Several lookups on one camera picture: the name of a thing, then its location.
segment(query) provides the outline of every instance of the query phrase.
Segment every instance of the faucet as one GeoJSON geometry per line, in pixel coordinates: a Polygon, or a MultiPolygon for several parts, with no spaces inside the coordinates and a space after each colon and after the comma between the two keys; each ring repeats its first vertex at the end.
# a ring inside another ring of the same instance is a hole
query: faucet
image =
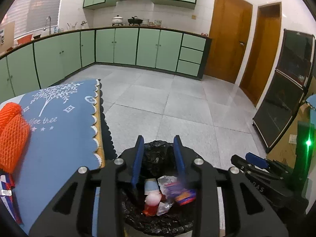
{"type": "Polygon", "coordinates": [[[49,32],[48,32],[48,35],[51,35],[52,34],[52,31],[51,31],[51,26],[52,26],[52,18],[50,16],[48,16],[46,18],[46,22],[45,22],[45,27],[44,27],[44,31],[46,30],[46,25],[47,25],[47,20],[49,18],[49,32]]]}

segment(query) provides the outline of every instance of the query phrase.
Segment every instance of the orange foam net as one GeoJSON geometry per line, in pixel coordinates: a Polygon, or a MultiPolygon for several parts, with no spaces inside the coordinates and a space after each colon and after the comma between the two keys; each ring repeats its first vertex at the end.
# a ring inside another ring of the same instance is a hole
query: orange foam net
{"type": "Polygon", "coordinates": [[[22,108],[20,105],[9,102],[0,110],[0,136],[4,127],[17,115],[21,114],[22,108]]]}
{"type": "Polygon", "coordinates": [[[15,115],[4,127],[0,135],[0,168],[5,172],[13,173],[21,157],[29,132],[30,126],[21,114],[15,115]]]}

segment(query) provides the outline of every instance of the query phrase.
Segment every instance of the plastic bottle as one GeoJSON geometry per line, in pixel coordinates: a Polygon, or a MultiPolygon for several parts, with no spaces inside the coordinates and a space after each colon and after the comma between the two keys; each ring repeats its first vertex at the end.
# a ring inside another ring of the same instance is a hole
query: plastic bottle
{"type": "Polygon", "coordinates": [[[157,209],[161,200],[161,194],[151,192],[145,199],[145,209],[143,213],[146,216],[154,216],[157,213],[157,209]]]}

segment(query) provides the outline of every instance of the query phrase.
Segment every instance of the white pot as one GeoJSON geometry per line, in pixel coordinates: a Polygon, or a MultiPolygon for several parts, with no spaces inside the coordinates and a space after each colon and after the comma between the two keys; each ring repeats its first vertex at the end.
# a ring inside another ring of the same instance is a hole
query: white pot
{"type": "Polygon", "coordinates": [[[121,25],[123,25],[123,18],[117,15],[116,17],[114,17],[112,19],[112,25],[114,25],[114,24],[121,24],[121,25]]]}

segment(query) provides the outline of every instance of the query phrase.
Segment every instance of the gray tile floor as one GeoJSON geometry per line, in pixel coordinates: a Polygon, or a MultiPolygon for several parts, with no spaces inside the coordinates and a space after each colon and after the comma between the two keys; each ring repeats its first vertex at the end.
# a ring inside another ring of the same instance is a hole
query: gray tile floor
{"type": "MultiPolygon", "coordinates": [[[[234,84],[206,75],[197,81],[108,65],[91,66],[66,82],[88,78],[101,79],[105,119],[117,154],[133,147],[140,134],[145,142],[172,142],[178,134],[215,167],[231,167],[234,154],[265,157],[252,126],[257,110],[234,84]]],[[[224,228],[222,210],[220,215],[224,228]]]]}

